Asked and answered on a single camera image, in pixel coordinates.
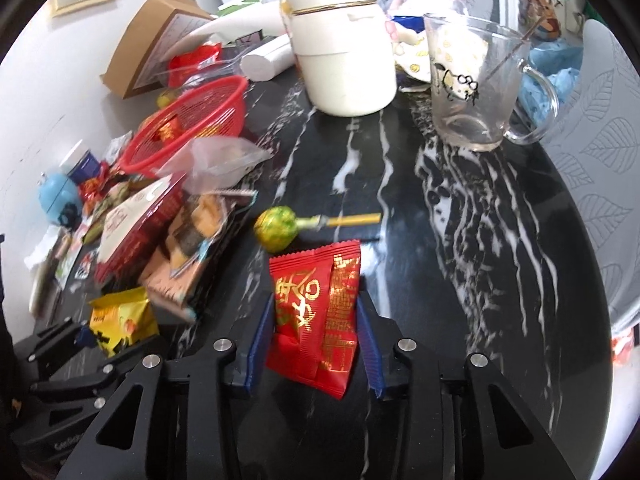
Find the clear plastic bag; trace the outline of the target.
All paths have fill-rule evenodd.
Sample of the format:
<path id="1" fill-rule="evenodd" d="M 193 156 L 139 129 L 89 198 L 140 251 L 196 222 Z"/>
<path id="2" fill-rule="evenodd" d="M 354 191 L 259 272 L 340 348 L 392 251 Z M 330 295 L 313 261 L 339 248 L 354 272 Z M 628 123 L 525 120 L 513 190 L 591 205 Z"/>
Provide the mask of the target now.
<path id="1" fill-rule="evenodd" d="M 203 136 L 190 140 L 155 171 L 158 178 L 183 177 L 191 195 L 233 188 L 256 166 L 272 157 L 270 151 L 234 136 Z"/>

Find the green brown snack packs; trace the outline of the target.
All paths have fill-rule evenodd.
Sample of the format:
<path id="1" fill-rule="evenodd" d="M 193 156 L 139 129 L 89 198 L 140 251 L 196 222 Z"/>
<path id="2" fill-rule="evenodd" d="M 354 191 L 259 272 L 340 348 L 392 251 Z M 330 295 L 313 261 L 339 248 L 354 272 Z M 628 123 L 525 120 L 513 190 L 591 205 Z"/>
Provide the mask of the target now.
<path id="1" fill-rule="evenodd" d="M 127 198 L 141 191 L 142 188 L 146 188 L 150 183 L 152 183 L 152 180 L 142 179 L 119 182 L 112 186 L 94 207 L 91 226 L 82 237 L 82 244 L 93 243 L 103 232 L 107 214 Z"/>

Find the red gold snack packet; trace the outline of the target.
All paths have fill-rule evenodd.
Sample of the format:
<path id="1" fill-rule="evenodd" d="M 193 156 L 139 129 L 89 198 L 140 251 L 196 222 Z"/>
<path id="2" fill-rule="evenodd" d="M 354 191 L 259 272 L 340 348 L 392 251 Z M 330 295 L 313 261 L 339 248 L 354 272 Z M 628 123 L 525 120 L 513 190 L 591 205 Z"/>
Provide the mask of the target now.
<path id="1" fill-rule="evenodd" d="M 267 367 L 340 400 L 356 356 L 359 240 L 269 260 L 274 330 Z"/>

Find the red white triangular packet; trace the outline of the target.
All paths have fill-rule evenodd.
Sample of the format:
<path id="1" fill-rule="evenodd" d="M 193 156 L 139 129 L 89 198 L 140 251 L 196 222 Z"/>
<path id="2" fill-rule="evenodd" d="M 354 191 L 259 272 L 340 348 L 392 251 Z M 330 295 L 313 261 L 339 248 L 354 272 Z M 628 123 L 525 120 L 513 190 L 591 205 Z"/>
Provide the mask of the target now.
<path id="1" fill-rule="evenodd" d="M 185 177 L 162 177 L 106 215 L 94 268 L 96 284 L 102 286 L 112 278 L 122 278 L 152 255 L 183 205 Z"/>

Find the green yellow lollipop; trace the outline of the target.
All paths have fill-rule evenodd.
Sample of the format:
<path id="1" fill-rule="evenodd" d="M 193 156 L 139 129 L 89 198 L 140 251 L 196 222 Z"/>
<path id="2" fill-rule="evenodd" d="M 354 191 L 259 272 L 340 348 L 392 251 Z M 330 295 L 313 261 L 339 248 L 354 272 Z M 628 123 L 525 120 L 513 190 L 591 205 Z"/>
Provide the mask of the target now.
<path id="1" fill-rule="evenodd" d="M 270 254 L 283 252 L 302 231 L 320 231 L 342 226 L 370 226 L 382 221 L 382 214 L 353 214 L 344 217 L 328 217 L 317 214 L 299 217 L 288 206 L 271 207 L 256 219 L 253 232 L 260 247 Z"/>

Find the blue jar white lid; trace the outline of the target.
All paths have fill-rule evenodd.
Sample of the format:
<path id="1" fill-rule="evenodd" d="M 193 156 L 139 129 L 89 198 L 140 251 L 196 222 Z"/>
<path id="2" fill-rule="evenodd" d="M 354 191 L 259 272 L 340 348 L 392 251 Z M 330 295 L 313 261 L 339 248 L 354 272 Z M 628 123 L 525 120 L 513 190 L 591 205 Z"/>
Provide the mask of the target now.
<path id="1" fill-rule="evenodd" d="M 99 177 L 101 164 L 83 140 L 78 141 L 60 162 L 60 170 L 76 185 Z"/>

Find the white leaf pattern chair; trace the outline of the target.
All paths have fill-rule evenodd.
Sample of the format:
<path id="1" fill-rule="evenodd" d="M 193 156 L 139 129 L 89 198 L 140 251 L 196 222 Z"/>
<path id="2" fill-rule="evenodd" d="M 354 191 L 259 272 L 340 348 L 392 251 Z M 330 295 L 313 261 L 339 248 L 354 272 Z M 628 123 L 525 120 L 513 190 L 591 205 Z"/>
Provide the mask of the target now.
<path id="1" fill-rule="evenodd" d="M 559 121 L 542 144 L 582 217 L 605 290 L 611 332 L 639 321 L 639 74 L 597 20 Z"/>

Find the smiley pattern cloth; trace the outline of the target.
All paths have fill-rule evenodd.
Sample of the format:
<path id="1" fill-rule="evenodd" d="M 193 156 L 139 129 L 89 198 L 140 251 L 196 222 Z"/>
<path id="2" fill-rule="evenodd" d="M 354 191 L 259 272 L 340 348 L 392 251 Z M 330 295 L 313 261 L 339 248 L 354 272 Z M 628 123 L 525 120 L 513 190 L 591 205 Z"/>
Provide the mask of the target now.
<path id="1" fill-rule="evenodd" d="M 431 82 L 431 61 L 423 22 L 416 16 L 408 17 L 407 27 L 396 18 L 390 21 L 394 31 L 394 60 L 396 68 L 409 79 Z"/>

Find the yellow black snack bag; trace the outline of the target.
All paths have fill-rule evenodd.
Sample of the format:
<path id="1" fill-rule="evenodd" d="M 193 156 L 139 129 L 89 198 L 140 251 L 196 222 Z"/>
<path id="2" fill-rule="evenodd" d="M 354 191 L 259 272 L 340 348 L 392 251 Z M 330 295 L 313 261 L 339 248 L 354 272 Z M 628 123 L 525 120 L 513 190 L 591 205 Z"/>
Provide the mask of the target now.
<path id="1" fill-rule="evenodd" d="M 90 330 L 109 358 L 160 333 L 144 287 L 101 296 L 89 306 Z"/>

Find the white paper roll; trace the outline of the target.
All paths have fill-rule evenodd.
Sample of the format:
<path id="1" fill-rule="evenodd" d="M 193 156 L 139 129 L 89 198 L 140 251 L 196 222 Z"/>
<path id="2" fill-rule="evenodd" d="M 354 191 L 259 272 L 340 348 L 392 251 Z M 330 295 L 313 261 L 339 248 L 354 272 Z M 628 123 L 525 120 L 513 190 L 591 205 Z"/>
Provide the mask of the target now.
<path id="1" fill-rule="evenodd" d="M 251 81 L 270 81 L 295 64 L 288 35 L 269 40 L 242 57 L 240 70 Z"/>

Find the blue round figurine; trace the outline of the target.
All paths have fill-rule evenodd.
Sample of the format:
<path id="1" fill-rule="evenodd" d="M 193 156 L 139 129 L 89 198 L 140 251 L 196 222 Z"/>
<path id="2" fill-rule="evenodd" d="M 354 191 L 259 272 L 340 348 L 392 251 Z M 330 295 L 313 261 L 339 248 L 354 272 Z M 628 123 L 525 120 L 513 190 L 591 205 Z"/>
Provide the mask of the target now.
<path id="1" fill-rule="evenodd" d="M 74 230 L 82 215 L 82 200 L 76 184 L 65 174 L 41 175 L 38 202 L 50 223 Z"/>

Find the red wrapped candies pile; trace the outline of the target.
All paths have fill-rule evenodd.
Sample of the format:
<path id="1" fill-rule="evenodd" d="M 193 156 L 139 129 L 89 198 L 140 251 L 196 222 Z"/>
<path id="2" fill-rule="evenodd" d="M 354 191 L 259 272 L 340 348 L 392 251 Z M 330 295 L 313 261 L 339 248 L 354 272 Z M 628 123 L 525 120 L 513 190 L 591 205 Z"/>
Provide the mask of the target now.
<path id="1" fill-rule="evenodd" d="M 104 199 L 106 193 L 122 180 L 123 176 L 124 173 L 117 164 L 110 166 L 105 160 L 99 163 L 98 175 L 85 180 L 78 186 L 82 211 L 86 216 Z"/>

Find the green white snack pouch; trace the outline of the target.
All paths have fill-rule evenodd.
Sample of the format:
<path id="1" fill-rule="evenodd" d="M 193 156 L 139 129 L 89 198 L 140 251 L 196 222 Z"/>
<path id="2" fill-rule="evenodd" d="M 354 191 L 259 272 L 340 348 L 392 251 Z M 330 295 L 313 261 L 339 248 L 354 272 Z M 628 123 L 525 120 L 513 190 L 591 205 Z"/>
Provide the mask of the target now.
<path id="1" fill-rule="evenodd" d="M 170 118 L 178 119 L 183 132 L 203 134 L 207 128 L 218 126 L 228 118 L 233 95 L 230 86 L 200 87 L 183 93 L 166 112 Z"/>

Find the clear brown biscuit packet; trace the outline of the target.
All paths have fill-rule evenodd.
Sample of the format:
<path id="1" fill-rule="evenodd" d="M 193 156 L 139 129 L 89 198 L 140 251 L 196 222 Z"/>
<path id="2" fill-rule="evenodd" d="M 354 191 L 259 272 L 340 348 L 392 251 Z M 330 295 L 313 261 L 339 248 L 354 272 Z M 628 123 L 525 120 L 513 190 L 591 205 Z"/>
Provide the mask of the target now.
<path id="1" fill-rule="evenodd" d="M 242 228 L 257 196 L 255 190 L 228 188 L 186 199 L 138 278 L 153 306 L 188 323 L 196 320 L 198 285 Z"/>

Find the white thermos jug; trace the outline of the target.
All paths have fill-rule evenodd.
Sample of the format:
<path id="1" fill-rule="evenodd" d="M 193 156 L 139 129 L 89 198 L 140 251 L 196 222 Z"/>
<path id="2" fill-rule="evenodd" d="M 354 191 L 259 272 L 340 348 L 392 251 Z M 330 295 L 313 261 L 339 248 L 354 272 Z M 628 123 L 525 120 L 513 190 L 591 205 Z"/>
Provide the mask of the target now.
<path id="1" fill-rule="evenodd" d="M 360 117 L 382 110 L 397 91 L 393 26 L 378 0 L 321 0 L 331 54 L 321 76 L 303 77 L 322 113 Z"/>

